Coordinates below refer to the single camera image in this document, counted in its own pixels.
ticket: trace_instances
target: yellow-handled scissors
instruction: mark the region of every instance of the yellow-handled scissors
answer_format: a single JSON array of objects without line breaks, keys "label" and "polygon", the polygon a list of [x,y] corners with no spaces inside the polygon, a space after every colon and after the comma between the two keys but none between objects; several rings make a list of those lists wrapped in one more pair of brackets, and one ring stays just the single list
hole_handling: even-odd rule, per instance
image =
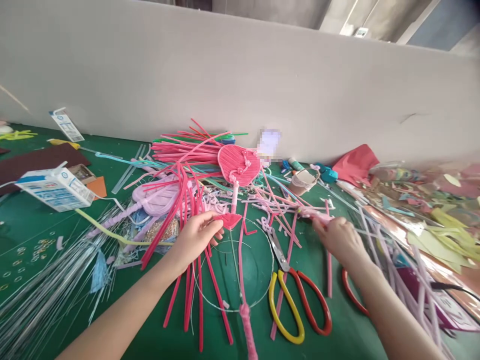
[{"label": "yellow-handled scissors", "polygon": [[[292,299],[292,296],[290,295],[290,292],[284,282],[284,272],[285,272],[285,273],[291,274],[295,280],[296,286],[298,288],[298,292],[300,293],[300,298],[303,304],[303,308],[305,309],[305,312],[308,318],[308,322],[310,323],[313,330],[315,330],[315,332],[319,335],[328,336],[332,332],[332,316],[330,314],[330,310],[327,305],[327,302],[325,301],[325,298],[323,297],[319,288],[304,273],[302,273],[301,271],[295,271],[292,267],[290,267],[290,265],[287,263],[287,260],[285,259],[282,249],[280,248],[280,243],[274,229],[272,229],[271,234],[268,234],[268,238],[270,240],[273,252],[275,253],[281,268],[281,270],[280,269],[278,270],[278,274],[274,272],[271,275],[270,287],[268,289],[268,300],[270,303],[270,310],[273,316],[273,320],[275,321],[278,329],[283,334],[283,336],[285,336],[286,339],[293,344],[300,345],[305,340],[304,324],[302,323],[302,319],[300,318],[299,311],[297,310],[297,307]],[[293,336],[292,334],[290,334],[287,331],[287,329],[285,329],[285,327],[282,325],[280,318],[277,315],[277,309],[275,307],[275,300],[274,300],[275,284],[277,283],[277,278],[278,278],[278,281],[280,282],[281,289],[285,294],[286,300],[290,305],[291,311],[293,312],[293,317],[295,318],[295,322],[298,327],[298,336]],[[315,318],[310,309],[310,305],[307,300],[307,296],[305,295],[305,290],[302,285],[302,282],[300,281],[300,278],[302,278],[308,285],[310,285],[310,287],[313,289],[318,299],[320,300],[321,307],[323,308],[323,312],[325,314],[325,325],[323,329],[320,329],[317,325],[317,322],[315,321]]]}]

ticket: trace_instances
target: hand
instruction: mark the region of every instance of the hand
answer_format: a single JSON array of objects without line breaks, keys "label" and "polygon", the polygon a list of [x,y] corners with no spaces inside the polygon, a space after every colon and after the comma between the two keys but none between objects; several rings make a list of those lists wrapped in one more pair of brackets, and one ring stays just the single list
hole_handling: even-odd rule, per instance
[{"label": "hand", "polygon": [[211,221],[216,215],[218,214],[214,211],[207,211],[192,216],[176,238],[175,244],[163,257],[162,260],[170,261],[174,268],[178,269],[178,275],[199,257],[208,243],[212,246],[218,245],[213,236],[219,240],[223,238],[224,222]]},{"label": "hand", "polygon": [[312,221],[322,244],[347,271],[350,272],[352,267],[358,268],[372,262],[359,233],[344,217],[334,218],[327,229],[317,218],[313,218]]}]

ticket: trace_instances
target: scissor blade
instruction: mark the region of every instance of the scissor blade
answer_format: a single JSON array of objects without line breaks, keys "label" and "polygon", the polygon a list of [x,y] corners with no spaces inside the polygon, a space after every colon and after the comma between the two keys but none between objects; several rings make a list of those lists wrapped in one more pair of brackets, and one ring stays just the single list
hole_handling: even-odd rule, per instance
[{"label": "scissor blade", "polygon": [[278,261],[278,265],[283,272],[287,273],[290,270],[290,265],[287,263],[287,259],[285,258],[284,252],[280,247],[279,238],[275,233],[275,229],[271,229],[271,234],[268,234],[268,239],[270,240],[271,248],[275,253],[276,259]]}]

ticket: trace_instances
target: forearm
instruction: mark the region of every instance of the forearm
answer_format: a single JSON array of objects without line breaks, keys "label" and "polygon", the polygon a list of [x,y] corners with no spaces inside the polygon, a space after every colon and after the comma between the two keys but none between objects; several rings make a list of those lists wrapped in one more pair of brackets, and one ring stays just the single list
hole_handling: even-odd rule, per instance
[{"label": "forearm", "polygon": [[177,275],[168,261],[159,261],[57,359],[120,359]]},{"label": "forearm", "polygon": [[432,339],[392,290],[372,262],[349,271],[370,313],[378,337],[390,360],[444,359]]}]

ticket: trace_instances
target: scissor handle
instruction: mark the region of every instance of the scissor handle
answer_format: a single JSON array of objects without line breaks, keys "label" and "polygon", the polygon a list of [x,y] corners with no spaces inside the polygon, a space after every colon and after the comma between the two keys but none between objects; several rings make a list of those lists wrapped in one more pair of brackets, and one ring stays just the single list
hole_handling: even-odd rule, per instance
[{"label": "scissor handle", "polygon": [[[329,306],[327,305],[327,302],[325,301],[325,298],[320,292],[319,288],[303,272],[301,271],[297,272],[292,267],[288,272],[295,279],[296,287],[298,288],[298,292],[300,293],[301,302],[303,304],[303,307],[306,312],[306,316],[308,317],[308,322],[310,323],[311,327],[319,335],[323,335],[323,336],[330,335],[330,333],[332,332],[332,315],[330,314]],[[303,281],[305,281],[308,285],[310,285],[310,287],[312,288],[312,290],[315,292],[316,296],[320,300],[321,307],[323,308],[323,313],[325,314],[325,325],[323,326],[323,329],[320,329],[318,327],[317,322],[315,321],[314,315],[312,314],[312,310],[310,310],[309,301],[307,300],[307,296],[305,295],[304,286],[302,285],[300,278],[302,278]]]},{"label": "scissor handle", "polygon": [[353,303],[362,313],[370,317],[369,311],[360,303],[360,301],[357,300],[354,293],[352,292],[352,289],[350,288],[350,284],[349,284],[349,274],[347,270],[345,270],[345,268],[341,269],[341,279],[343,281],[343,287],[345,288],[345,291],[348,297],[350,298],[350,300],[353,301]]},{"label": "scissor handle", "polygon": [[283,290],[283,293],[285,294],[286,300],[288,301],[288,304],[290,305],[291,312],[293,313],[293,317],[295,318],[296,321],[296,326],[298,327],[298,336],[293,336],[290,334],[287,329],[282,325],[280,322],[280,318],[277,315],[277,309],[275,308],[275,301],[274,301],[274,293],[275,293],[275,284],[277,283],[277,273],[274,272],[271,275],[271,281],[270,281],[270,287],[268,289],[268,299],[270,302],[270,310],[271,314],[273,316],[273,320],[275,321],[278,329],[280,332],[283,334],[284,337],[291,343],[300,345],[301,343],[304,342],[305,340],[305,328],[304,324],[302,323],[302,319],[300,318],[299,311],[297,310],[297,307],[295,306],[294,300],[292,299],[292,296],[289,293],[289,290],[287,289],[287,286],[285,285],[284,282],[284,272],[282,270],[278,270],[278,281],[280,282],[281,289]]}]

